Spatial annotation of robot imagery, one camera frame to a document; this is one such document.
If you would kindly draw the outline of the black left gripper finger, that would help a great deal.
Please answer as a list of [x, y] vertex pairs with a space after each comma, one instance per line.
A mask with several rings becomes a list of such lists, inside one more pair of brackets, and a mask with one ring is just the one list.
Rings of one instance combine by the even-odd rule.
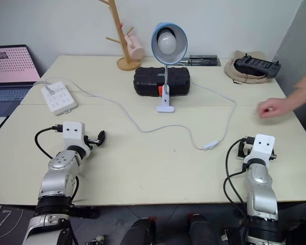
[[101, 146], [104, 143], [105, 137], [106, 137], [105, 131], [104, 130], [100, 131], [97, 136], [96, 145]]

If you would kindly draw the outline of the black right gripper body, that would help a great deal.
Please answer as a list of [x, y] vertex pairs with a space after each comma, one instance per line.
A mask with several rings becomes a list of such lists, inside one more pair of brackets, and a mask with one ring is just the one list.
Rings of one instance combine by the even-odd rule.
[[254, 139], [241, 139], [239, 146], [238, 146], [238, 159], [244, 159], [248, 156], [252, 150], [252, 146], [254, 143]]

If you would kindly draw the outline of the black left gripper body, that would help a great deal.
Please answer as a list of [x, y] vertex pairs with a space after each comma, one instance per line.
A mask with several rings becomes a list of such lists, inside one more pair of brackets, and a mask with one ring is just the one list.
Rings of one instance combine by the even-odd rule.
[[99, 139], [89, 139], [89, 137], [85, 135], [84, 143], [90, 150], [93, 150], [93, 145], [99, 146]]

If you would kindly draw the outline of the person's bare hand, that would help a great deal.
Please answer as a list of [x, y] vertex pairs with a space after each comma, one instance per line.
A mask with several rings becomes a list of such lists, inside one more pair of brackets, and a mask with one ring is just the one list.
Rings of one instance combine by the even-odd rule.
[[294, 109], [295, 107], [289, 99], [272, 98], [258, 104], [258, 113], [260, 118], [283, 116]]

